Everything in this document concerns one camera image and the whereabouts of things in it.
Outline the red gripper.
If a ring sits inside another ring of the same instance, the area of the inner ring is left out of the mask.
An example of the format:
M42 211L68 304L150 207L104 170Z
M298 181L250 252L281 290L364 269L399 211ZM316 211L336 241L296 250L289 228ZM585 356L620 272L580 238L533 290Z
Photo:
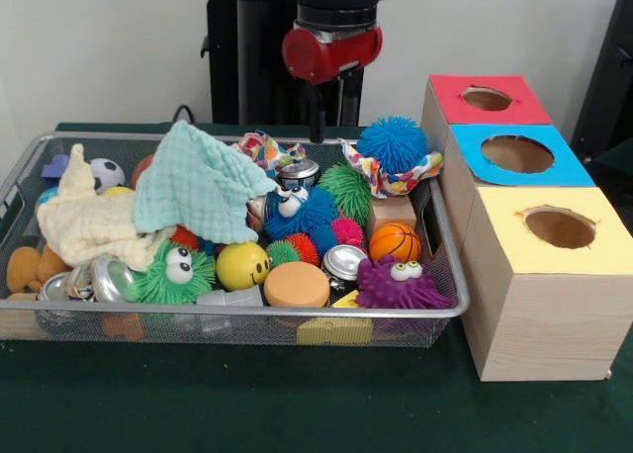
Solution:
M326 111L317 85L342 79L340 124L359 122L364 70L379 55L383 34L373 25L357 30L320 30L296 21L282 41L282 54L289 73L307 81L310 141L324 141Z

